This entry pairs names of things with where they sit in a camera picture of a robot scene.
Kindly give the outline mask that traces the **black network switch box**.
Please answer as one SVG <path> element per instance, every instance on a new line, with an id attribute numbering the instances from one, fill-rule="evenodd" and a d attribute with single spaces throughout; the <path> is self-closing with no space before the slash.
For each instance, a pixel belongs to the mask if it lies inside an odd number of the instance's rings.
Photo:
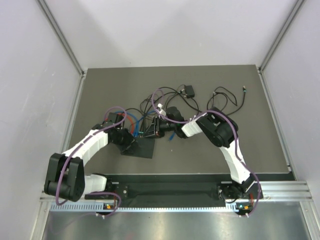
<path id="1" fill-rule="evenodd" d="M 138 137 L 130 146 L 119 146 L 118 148 L 124 156 L 152 159 L 155 139 Z"/>

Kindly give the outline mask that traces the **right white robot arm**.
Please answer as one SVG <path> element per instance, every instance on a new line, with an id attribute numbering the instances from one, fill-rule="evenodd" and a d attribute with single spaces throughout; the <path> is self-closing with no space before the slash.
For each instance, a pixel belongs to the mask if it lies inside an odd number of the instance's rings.
<path id="1" fill-rule="evenodd" d="M 233 192 L 239 198 L 245 198 L 252 191 L 255 177 L 246 167 L 239 146 L 238 126 L 216 107 L 186 120 L 176 107 L 163 110 L 156 107 L 158 114 L 151 125 L 143 132 L 144 138 L 162 138 L 166 132 L 174 132 L 179 138 L 187 139 L 203 133 L 209 141 L 218 147 L 229 167 Z"/>

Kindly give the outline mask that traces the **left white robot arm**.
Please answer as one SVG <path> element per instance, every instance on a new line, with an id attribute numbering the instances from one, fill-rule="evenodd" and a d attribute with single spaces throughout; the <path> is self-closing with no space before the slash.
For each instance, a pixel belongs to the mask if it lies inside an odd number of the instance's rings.
<path id="1" fill-rule="evenodd" d="M 117 146 L 122 154 L 134 148 L 136 139 L 123 127 L 126 118 L 126 112 L 111 112 L 72 148 L 50 156 L 44 192 L 55 197 L 56 205 L 77 202 L 84 195 L 97 193 L 106 199 L 113 194 L 114 187 L 108 183 L 108 178 L 99 173 L 85 174 L 85 166 L 109 144 Z"/>

